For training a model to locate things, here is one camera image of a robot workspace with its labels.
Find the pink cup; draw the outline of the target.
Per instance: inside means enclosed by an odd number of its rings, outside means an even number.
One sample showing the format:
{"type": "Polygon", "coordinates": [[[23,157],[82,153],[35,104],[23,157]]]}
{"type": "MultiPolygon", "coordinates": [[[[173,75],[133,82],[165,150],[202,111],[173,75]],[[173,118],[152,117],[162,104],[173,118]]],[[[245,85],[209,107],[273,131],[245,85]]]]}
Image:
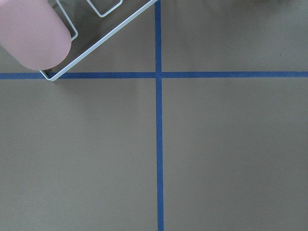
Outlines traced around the pink cup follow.
{"type": "Polygon", "coordinates": [[[0,44],[22,66],[51,69],[71,49],[71,35],[46,0],[2,0],[0,44]]]}

